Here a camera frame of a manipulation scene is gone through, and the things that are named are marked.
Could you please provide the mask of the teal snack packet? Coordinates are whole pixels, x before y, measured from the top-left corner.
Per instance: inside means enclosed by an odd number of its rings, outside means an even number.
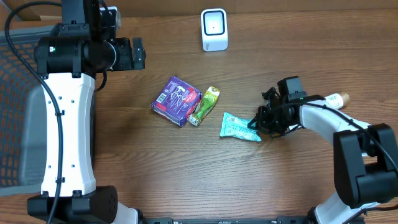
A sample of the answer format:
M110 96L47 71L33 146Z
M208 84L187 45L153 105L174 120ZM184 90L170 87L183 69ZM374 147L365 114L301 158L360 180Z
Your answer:
M247 141L261 142L261 137L253 129L248 128L248 119L242 119L224 112L220 137L234 137Z

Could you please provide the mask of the green yellow snack packet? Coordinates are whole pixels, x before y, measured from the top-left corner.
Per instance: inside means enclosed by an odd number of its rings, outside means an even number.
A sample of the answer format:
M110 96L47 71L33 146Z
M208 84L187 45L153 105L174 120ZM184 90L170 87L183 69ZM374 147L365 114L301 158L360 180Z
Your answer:
M197 105L195 112L189 116L188 121L194 126L199 126L205 116L216 105L219 95L220 90L214 86L210 86L203 95L201 102Z

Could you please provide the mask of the purple pad package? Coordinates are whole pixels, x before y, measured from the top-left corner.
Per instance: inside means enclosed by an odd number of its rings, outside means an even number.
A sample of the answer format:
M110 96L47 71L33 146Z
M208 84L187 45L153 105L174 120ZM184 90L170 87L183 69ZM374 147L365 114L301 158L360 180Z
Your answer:
M172 76L158 97L152 102L152 109L179 127L185 126L189 116L201 101L202 93L191 84Z

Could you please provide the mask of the white tube gold cap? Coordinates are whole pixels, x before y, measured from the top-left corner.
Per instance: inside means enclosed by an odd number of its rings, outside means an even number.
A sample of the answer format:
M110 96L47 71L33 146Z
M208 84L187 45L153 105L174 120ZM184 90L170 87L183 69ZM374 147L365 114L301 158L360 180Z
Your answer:
M350 102L349 94L345 92L333 93L325 97L325 100L334 108L341 109Z

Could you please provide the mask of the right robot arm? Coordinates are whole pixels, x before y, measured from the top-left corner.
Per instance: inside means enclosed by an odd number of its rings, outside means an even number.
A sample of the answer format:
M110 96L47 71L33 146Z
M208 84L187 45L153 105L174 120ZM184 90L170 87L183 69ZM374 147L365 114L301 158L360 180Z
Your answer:
M333 146L335 192L305 217L279 217L278 223L364 223L368 212L397 210L397 141L392 128L371 125L340 111L320 95L307 95L297 76L262 93L248 128L280 138L298 128L319 134Z

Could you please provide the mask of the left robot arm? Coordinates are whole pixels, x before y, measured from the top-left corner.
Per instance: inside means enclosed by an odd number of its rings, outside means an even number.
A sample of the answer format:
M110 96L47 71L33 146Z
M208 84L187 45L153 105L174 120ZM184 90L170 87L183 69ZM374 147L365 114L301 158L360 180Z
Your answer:
M47 223L140 224L141 211L123 205L114 186L97 186L92 152L96 76L142 70L142 40L116 37L119 11L103 1L61 6L56 33L41 38L34 52L46 99L47 156L28 214Z

